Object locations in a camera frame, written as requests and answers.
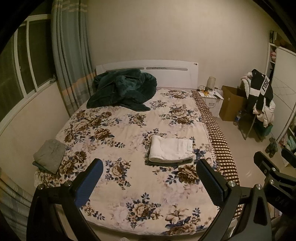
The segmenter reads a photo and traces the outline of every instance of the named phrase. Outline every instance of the striped curtain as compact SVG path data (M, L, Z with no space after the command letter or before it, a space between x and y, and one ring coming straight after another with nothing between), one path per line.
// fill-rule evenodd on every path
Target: striped curtain
M26 240L32 198L29 193L15 184L0 168L0 210L9 226L21 240Z
M52 50L57 78L72 115L92 94L94 73L86 32L86 0L54 0Z

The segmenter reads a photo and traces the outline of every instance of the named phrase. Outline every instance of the brown checkered fabric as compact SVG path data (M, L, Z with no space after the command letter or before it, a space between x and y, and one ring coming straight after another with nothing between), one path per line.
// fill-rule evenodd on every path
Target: brown checkered fabric
M195 103L202 115L203 121L209 132L209 138L214 148L214 152L217 158L217 163L219 165L221 174L226 180L235 181L239 185L239 177L237 175L237 168L233 161L232 154L227 145L227 141L220 130L215 118L213 117L210 109L207 107L201 96L196 92L192 91L193 98ZM241 214L242 207L239 205L237 211L234 215L234 218L238 217Z

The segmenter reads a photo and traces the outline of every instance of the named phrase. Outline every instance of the silver bolt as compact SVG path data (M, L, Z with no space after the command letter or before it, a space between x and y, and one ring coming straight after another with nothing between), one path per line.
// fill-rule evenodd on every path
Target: silver bolt
M228 185L231 186L231 187L234 187L236 185L236 183L234 181L229 181Z
M37 186L37 188L38 188L38 190L42 190L42 189L44 188L44 185L43 185L43 184L39 184L39 185Z
M70 187L71 184L72 184L72 181L70 181L70 180L64 182L64 185L65 185L66 187Z
M262 186L260 184L256 184L257 189L261 190Z

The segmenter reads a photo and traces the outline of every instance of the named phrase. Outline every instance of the mattress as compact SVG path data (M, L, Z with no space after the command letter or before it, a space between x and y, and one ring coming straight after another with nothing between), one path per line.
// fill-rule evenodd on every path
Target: mattress
M196 174L196 161L205 158L215 171L239 184L224 135L196 91L160 89L145 105L151 110L86 109L84 103L56 136L66 144L57 175L38 170L35 186L74 180L99 158L104 172L80 207L87 221L138 235L200 232L219 208ZM145 165L152 135L193 140L197 159L176 167Z

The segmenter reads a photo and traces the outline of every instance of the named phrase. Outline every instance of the white window frame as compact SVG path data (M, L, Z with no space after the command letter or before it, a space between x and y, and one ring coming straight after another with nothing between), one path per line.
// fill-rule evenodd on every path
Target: white window frame
M17 52L17 31L15 31L13 36L13 51L14 51L14 59L15 59L15 68L17 73L18 82L22 91L22 94L24 96L23 99L20 100L3 118L3 120L0 122L0 135L3 133L5 128L8 126L8 124L12 121L12 119L18 114L18 112L21 111L22 108L24 108L32 99L34 99L38 94L40 94L43 90L45 90L47 87L49 87L51 84L51 81L55 81L55 79L49 79L47 82L42 84L41 86L37 86L35 75L33 72L32 62L31 62L31 55L30 55L30 46L29 46L29 23L36 20L47 20L51 19L50 14L39 14L39 15L32 15L28 16L24 23L22 23L20 26L26 25L26 45L27 45L27 55L28 55L28 61L30 66L30 72L34 83L34 90L32 90L29 94L27 94L24 82L22 80L22 75L20 72L20 65L18 61L18 52Z

